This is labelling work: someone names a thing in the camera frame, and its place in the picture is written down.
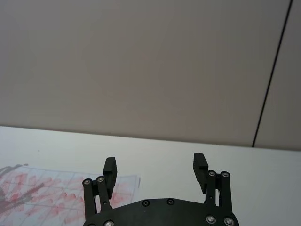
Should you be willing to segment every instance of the white table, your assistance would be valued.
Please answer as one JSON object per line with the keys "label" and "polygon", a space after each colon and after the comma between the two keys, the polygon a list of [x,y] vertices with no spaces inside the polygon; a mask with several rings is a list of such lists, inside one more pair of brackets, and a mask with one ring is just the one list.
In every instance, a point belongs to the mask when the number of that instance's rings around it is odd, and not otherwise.
{"label": "white table", "polygon": [[105,159],[115,156],[120,176],[140,175],[139,200],[203,202],[195,152],[205,155],[209,169],[230,172],[241,226],[301,224],[301,152],[0,127],[0,167],[27,163],[101,174]]}

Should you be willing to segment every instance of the paper with red marks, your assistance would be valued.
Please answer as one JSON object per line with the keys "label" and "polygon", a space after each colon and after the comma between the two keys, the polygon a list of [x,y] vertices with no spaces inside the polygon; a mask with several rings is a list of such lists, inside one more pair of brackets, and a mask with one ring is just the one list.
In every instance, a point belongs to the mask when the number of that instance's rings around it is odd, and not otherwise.
{"label": "paper with red marks", "polygon": [[[98,176],[21,165],[0,169],[0,226],[82,226],[82,181]],[[136,175],[117,177],[111,206],[131,203],[139,182]]]}

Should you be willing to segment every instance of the black metal plate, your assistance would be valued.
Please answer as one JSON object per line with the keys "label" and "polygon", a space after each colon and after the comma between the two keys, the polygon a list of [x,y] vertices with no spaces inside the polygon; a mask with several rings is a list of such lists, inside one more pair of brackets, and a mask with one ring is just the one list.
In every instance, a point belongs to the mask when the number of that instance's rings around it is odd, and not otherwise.
{"label": "black metal plate", "polygon": [[[139,201],[97,213],[88,218],[84,226],[103,226],[108,220],[113,221],[114,226],[226,226],[226,217],[232,218],[234,225],[239,226],[234,214],[223,207],[178,199],[173,199],[174,204],[171,205],[167,200],[150,199],[147,206]],[[206,222],[207,215],[214,216],[216,222]]]}

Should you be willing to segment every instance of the beige wall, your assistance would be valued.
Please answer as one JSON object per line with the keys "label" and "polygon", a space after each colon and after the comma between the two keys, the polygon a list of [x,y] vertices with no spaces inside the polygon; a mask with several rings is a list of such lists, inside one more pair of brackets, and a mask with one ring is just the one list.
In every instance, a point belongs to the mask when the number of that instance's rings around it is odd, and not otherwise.
{"label": "beige wall", "polygon": [[288,2],[2,2],[0,125],[250,146]]}
{"label": "beige wall", "polygon": [[301,150],[301,0],[294,0],[256,147]]}

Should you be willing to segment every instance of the black line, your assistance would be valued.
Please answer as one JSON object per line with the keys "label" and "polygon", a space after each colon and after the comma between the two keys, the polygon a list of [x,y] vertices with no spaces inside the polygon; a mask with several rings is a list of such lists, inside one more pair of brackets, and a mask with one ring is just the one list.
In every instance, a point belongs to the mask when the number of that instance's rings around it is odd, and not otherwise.
{"label": "black line", "polygon": [[265,102],[267,101],[267,97],[268,97],[268,93],[269,93],[269,88],[270,88],[270,85],[271,85],[271,82],[272,82],[272,78],[273,78],[275,66],[276,66],[277,59],[278,59],[279,50],[280,50],[280,47],[281,47],[281,44],[282,44],[282,39],[283,39],[283,35],[284,35],[284,32],[285,32],[287,20],[288,20],[288,17],[290,15],[292,4],[293,4],[293,0],[290,0],[290,4],[288,5],[288,9],[287,9],[286,16],[285,16],[285,21],[284,21],[283,28],[282,28],[280,40],[279,40],[279,43],[278,43],[277,52],[276,52],[276,55],[275,55],[275,59],[274,59],[274,63],[273,63],[272,71],[271,71],[271,75],[269,77],[269,83],[268,83],[267,91],[266,91],[265,96],[264,96],[264,101],[263,101],[263,104],[262,104],[262,108],[261,108],[261,112],[260,112],[260,116],[259,116],[259,120],[258,120],[258,124],[257,124],[257,128],[256,128],[256,132],[255,132],[255,136],[254,136],[252,147],[255,146],[255,142],[256,142],[256,138],[257,138],[259,126],[260,126],[260,123],[261,123],[262,114],[263,114],[264,107],[265,107]]}

